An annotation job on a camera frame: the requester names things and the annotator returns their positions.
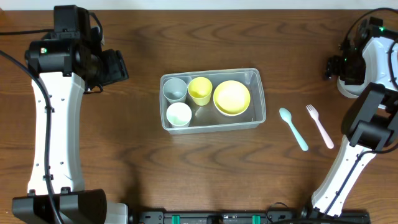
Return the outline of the grey bowl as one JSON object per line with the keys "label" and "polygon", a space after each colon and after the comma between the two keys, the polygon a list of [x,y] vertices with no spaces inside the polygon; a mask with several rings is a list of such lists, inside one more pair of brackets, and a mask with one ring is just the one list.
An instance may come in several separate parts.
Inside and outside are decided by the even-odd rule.
{"label": "grey bowl", "polygon": [[346,85],[345,81],[337,79],[337,88],[339,92],[347,98],[357,98],[367,87],[367,83],[362,85]]}

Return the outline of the grey cup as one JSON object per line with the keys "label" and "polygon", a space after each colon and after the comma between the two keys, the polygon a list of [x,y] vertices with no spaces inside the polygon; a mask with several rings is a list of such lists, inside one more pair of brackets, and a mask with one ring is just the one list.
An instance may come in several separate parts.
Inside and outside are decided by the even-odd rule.
{"label": "grey cup", "polygon": [[163,85],[162,93],[170,104],[184,103],[187,97],[187,84],[180,78],[171,78]]}

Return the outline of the mint green spoon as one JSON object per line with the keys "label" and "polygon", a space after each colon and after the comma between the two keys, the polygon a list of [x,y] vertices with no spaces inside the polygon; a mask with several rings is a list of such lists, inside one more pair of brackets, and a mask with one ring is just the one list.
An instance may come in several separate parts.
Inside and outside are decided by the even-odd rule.
{"label": "mint green spoon", "polygon": [[301,136],[301,134],[298,132],[296,127],[294,126],[294,124],[292,122],[292,115],[291,115],[290,111],[287,110],[286,108],[280,108],[279,114],[280,114],[280,117],[289,125],[289,127],[290,127],[296,141],[298,142],[300,148],[302,149],[302,151],[308,151],[309,146],[305,142],[305,140]]}

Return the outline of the white cup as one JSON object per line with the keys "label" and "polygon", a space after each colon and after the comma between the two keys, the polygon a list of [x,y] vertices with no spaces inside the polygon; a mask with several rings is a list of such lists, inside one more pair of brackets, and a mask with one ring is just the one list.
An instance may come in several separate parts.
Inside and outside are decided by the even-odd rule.
{"label": "white cup", "polygon": [[167,108],[166,117],[173,128],[186,128],[192,119],[192,111],[187,104],[178,102]]}

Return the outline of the yellow cup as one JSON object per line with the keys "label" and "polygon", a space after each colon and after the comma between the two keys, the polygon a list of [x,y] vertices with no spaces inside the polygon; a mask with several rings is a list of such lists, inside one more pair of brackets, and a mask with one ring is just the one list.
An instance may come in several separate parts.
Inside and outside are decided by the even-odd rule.
{"label": "yellow cup", "polygon": [[210,102],[212,90],[212,82],[205,77],[194,78],[188,84],[188,93],[198,106],[205,106]]}

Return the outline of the yellow bowl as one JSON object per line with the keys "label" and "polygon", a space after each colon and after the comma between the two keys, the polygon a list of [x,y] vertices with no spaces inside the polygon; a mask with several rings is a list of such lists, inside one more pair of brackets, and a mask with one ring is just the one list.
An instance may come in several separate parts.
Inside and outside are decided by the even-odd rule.
{"label": "yellow bowl", "polygon": [[241,82],[228,80],[216,87],[213,102],[216,102],[224,112],[237,113],[249,108],[251,95]]}

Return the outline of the white bowl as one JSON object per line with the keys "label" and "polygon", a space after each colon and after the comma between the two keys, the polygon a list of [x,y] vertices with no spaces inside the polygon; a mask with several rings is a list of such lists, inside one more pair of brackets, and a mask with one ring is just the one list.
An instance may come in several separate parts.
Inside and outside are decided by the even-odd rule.
{"label": "white bowl", "polygon": [[227,113],[227,112],[224,112],[216,102],[214,102],[214,106],[222,115],[230,116],[230,117],[241,115],[246,111],[246,109],[245,109],[245,110],[240,110],[237,113]]}

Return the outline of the clear plastic container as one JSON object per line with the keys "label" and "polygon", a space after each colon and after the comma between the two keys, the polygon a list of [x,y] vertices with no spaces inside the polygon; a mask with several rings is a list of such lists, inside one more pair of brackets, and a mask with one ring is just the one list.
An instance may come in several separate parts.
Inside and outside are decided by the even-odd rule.
{"label": "clear plastic container", "polygon": [[[196,77],[208,78],[213,87],[227,80],[235,80],[244,84],[251,95],[248,109],[237,116],[225,116],[221,114],[212,101],[205,106],[198,106],[190,95],[187,95],[185,103],[191,108],[192,119],[187,127],[174,128],[166,117],[170,103],[163,94],[163,86],[171,78],[179,78],[190,83]],[[160,118],[162,127],[170,134],[196,134],[217,131],[233,131],[239,129],[252,129],[258,127],[266,120],[266,101],[261,75],[256,68],[235,68],[224,70],[207,70],[199,72],[184,72],[165,74],[160,78],[159,89]]]}

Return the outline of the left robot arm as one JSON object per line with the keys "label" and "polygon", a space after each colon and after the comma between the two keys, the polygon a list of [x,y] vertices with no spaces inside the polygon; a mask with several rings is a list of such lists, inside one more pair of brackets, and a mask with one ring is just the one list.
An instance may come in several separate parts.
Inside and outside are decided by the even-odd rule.
{"label": "left robot arm", "polygon": [[34,166],[12,212],[25,223],[127,223],[129,209],[87,190],[80,162],[80,108],[94,88],[128,78],[120,51],[103,50],[101,26],[58,27],[34,41],[23,70],[36,106]]}

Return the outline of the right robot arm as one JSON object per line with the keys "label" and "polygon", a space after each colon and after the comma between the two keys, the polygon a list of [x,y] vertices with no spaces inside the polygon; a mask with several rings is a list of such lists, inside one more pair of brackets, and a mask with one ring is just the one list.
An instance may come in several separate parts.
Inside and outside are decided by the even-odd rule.
{"label": "right robot arm", "polygon": [[325,75],[336,75],[339,91],[355,101],[341,124],[338,155],[321,186],[300,214],[304,220],[353,221],[343,204],[366,165],[378,154],[396,149],[397,32],[383,20],[356,21],[353,37],[345,37],[341,55],[328,59]]}

